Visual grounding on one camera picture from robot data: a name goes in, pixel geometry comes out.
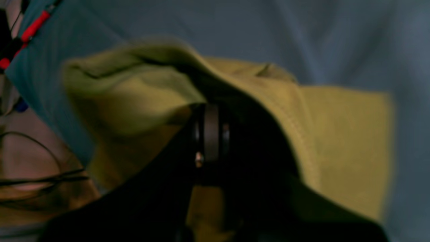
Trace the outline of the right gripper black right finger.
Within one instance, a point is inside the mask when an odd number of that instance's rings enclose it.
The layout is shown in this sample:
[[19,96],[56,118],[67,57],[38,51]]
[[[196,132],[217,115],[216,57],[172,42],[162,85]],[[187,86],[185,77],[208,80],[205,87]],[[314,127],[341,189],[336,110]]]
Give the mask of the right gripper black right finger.
[[257,105],[219,105],[218,184],[237,242],[387,242],[380,225],[318,195],[301,181],[296,156]]

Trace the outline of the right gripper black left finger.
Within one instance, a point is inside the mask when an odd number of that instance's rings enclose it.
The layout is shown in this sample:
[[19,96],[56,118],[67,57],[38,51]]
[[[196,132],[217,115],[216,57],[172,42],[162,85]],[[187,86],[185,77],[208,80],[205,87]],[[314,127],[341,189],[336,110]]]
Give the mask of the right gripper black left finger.
[[200,171],[219,158],[219,107],[198,107],[147,167],[114,191],[49,222],[40,242],[194,242],[185,225]]

